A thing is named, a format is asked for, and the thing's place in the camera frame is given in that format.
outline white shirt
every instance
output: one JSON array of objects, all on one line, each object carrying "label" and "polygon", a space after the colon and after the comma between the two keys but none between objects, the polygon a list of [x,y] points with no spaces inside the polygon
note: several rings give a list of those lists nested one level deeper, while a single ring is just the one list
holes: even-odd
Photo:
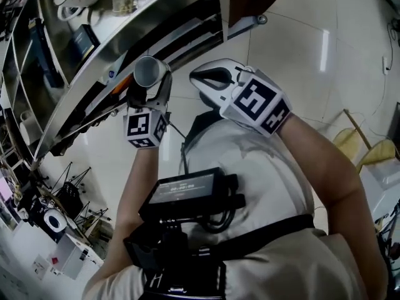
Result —
[{"label": "white shirt", "polygon": [[[237,192],[246,197],[246,207],[237,210],[220,234],[193,224],[182,227],[193,248],[314,212],[310,185],[276,135],[266,139],[231,121],[219,121],[192,142],[186,158],[189,172],[220,167],[225,174],[237,174]],[[354,257],[339,234],[304,229],[225,264],[227,299],[367,298]],[[144,282],[143,271],[130,266],[96,285],[85,299],[139,299]]]}]

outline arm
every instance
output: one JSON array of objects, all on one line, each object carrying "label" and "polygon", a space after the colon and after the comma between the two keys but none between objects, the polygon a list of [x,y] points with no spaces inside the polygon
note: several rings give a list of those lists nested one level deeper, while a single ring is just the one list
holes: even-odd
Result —
[{"label": "arm", "polygon": [[388,272],[356,168],[295,115],[288,117],[278,133],[326,207],[329,233],[341,234],[349,244],[369,298],[384,299]]},{"label": "arm", "polygon": [[123,240],[142,224],[138,212],[158,179],[158,148],[140,149],[119,201],[114,234],[104,264],[87,283],[86,294],[96,283],[132,265]]}]

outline wall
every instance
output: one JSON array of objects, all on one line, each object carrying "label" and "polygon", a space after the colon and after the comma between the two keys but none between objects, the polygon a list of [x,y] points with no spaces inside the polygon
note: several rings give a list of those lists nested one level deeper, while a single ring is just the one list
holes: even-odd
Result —
[{"label": "wall", "polygon": [[[23,282],[28,290],[28,299],[81,299],[87,281],[98,270],[95,264],[85,261],[76,280],[64,275],[55,276],[47,270],[40,281],[31,268],[32,263],[38,254],[46,259],[55,250],[56,243],[41,229],[26,223],[20,224],[14,232],[3,226],[0,229],[0,245],[4,250],[3,255],[0,252],[0,266]],[[26,298],[14,297],[12,300],[19,299]]]}]

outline strap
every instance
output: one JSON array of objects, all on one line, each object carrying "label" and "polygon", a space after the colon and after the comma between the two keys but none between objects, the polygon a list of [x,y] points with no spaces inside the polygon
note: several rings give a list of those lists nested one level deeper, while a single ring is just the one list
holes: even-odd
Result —
[{"label": "strap", "polygon": [[314,228],[313,216],[310,214],[290,217],[269,224],[242,236],[211,246],[209,252],[212,257],[221,261],[242,259],[248,254],[259,251],[277,238],[306,228]]}]

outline power outlet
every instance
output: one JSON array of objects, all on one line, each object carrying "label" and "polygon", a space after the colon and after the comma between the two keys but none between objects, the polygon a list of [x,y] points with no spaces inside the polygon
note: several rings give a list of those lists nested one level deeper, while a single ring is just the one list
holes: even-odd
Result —
[{"label": "power outlet", "polygon": [[387,76],[389,73],[388,66],[389,66],[389,63],[388,63],[387,57],[382,57],[382,68],[383,68],[383,74],[385,76]]}]

